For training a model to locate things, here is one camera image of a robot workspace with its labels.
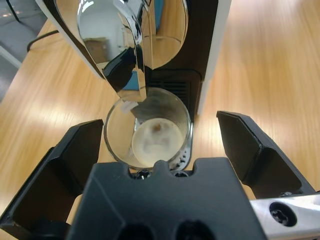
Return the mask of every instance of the wooden surface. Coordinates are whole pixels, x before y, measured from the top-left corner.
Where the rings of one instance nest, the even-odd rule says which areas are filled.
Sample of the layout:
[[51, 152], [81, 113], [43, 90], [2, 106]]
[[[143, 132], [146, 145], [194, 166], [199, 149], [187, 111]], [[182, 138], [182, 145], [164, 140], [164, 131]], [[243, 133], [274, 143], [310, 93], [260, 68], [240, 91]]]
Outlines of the wooden surface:
[[[192, 161], [225, 155], [216, 112], [239, 112], [320, 189], [319, 9], [318, 0], [233, 0]], [[117, 98], [60, 34], [36, 42], [0, 105], [0, 213], [69, 127], [104, 120]], [[99, 161], [111, 160], [101, 142]]]

